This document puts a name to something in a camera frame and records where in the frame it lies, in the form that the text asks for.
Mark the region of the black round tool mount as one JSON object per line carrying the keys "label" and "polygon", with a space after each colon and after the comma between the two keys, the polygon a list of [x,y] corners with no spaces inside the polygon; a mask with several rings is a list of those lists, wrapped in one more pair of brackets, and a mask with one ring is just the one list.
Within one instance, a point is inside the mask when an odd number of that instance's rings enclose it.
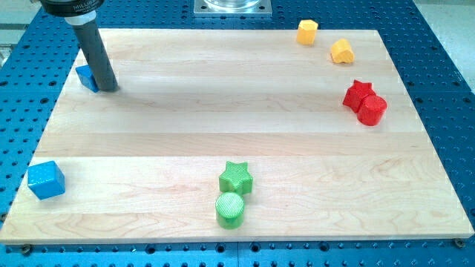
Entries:
{"label": "black round tool mount", "polygon": [[95,11],[104,0],[40,0],[46,13],[53,16],[73,17]]}

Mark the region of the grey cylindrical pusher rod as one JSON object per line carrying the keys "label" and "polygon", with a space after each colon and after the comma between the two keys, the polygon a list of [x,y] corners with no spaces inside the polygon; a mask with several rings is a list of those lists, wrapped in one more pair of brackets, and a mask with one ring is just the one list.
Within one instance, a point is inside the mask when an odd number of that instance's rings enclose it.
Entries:
{"label": "grey cylindrical pusher rod", "polygon": [[97,27],[96,12],[66,17],[65,21],[73,27],[98,89],[105,92],[116,91],[117,79]]}

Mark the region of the clear robot base plate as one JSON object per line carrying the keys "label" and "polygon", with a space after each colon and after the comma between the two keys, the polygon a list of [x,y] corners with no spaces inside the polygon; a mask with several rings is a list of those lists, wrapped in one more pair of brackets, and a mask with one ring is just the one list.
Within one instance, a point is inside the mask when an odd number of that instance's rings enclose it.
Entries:
{"label": "clear robot base plate", "polygon": [[270,0],[194,0],[194,16],[217,18],[272,16]]}

